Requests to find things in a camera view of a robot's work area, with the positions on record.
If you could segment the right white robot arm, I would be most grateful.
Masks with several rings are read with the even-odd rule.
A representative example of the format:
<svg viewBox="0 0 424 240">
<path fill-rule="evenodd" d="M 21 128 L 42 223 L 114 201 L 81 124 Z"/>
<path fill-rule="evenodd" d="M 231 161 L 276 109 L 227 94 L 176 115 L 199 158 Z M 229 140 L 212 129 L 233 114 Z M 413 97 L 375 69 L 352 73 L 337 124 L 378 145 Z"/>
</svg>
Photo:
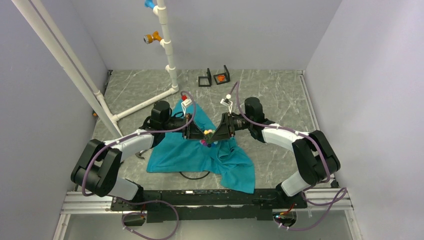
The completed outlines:
<svg viewBox="0 0 424 240">
<path fill-rule="evenodd" d="M 295 131 L 265 118 L 263 106 L 256 97 L 244 101 L 244 113 L 224 113 L 213 133 L 206 133 L 208 142 L 216 143 L 235 136 L 237 131 L 249 130 L 262 143 L 274 144 L 293 152 L 297 171 L 277 186 L 276 203 L 289 207 L 300 192 L 328 179 L 341 168 L 340 161 L 320 130 Z"/>
</svg>

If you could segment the colourful flower plush patch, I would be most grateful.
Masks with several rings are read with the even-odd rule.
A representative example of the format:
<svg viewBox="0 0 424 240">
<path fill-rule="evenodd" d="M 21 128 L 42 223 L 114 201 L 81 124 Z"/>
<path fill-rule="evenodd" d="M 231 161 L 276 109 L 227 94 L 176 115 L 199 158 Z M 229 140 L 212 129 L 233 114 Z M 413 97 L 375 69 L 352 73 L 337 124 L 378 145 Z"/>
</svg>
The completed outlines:
<svg viewBox="0 0 424 240">
<path fill-rule="evenodd" d="M 214 147 L 218 144 L 217 141 L 212 141 L 212 137 L 215 133 L 215 130 L 213 129 L 208 129 L 208 130 L 204 130 L 203 134 L 204 134 L 204 138 L 200 140 L 200 144 L 204 147 Z"/>
</svg>

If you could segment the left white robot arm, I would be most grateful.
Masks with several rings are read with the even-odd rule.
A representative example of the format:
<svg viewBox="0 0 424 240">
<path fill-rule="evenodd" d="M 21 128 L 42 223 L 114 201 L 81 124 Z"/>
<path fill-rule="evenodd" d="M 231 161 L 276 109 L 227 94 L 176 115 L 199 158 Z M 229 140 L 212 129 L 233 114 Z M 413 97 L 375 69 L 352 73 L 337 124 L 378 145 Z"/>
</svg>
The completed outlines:
<svg viewBox="0 0 424 240">
<path fill-rule="evenodd" d="M 169 103 L 160 100 L 133 133 L 109 141 L 90 140 L 71 173 L 71 181 L 81 187 L 85 197 L 112 196 L 123 199 L 131 210 L 139 209 L 144 203 L 144 188 L 118 176 L 121 163 L 136 153 L 158 146 L 167 133 L 182 133 L 188 139 L 190 131 L 195 130 L 194 138 L 201 139 L 204 135 L 194 121 L 196 106 L 193 100 L 183 100 L 183 116 L 176 117 Z"/>
</svg>

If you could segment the teal t-shirt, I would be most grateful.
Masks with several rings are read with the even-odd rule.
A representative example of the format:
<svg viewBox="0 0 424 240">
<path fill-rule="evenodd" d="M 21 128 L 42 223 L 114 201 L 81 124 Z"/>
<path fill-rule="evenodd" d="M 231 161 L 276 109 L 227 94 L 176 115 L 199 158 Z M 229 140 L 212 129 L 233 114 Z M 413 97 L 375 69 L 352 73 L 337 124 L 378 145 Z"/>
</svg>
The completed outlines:
<svg viewBox="0 0 424 240">
<path fill-rule="evenodd" d="M 219 141 L 212 147 L 199 140 L 187 140 L 179 132 L 168 132 L 153 148 L 146 167 L 148 173 L 211 172 L 221 175 L 221 186 L 252 194 L 255 167 L 235 138 Z"/>
</svg>

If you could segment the black square frame holder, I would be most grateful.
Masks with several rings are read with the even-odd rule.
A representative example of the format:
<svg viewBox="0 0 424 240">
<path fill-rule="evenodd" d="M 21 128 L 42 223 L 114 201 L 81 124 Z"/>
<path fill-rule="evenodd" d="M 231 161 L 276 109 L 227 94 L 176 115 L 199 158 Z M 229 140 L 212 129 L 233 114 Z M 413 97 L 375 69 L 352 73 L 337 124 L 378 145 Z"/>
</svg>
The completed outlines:
<svg viewBox="0 0 424 240">
<path fill-rule="evenodd" d="M 223 66 L 224 72 L 213 75 L 216 85 L 222 85 L 231 81 L 230 73 L 226 65 Z"/>
</svg>

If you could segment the orange brooch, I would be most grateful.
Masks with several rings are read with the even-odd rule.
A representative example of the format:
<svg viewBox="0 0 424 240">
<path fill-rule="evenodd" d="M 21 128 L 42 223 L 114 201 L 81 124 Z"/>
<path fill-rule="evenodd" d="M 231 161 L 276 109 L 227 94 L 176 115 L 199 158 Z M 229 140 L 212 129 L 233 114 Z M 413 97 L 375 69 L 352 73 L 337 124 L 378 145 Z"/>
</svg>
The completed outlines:
<svg viewBox="0 0 424 240">
<path fill-rule="evenodd" d="M 218 76 L 216 77 L 216 79 L 217 79 L 219 82 L 225 82 L 225 81 L 226 81 L 226 77 L 225 77 L 224 75 L 218 75 Z"/>
</svg>

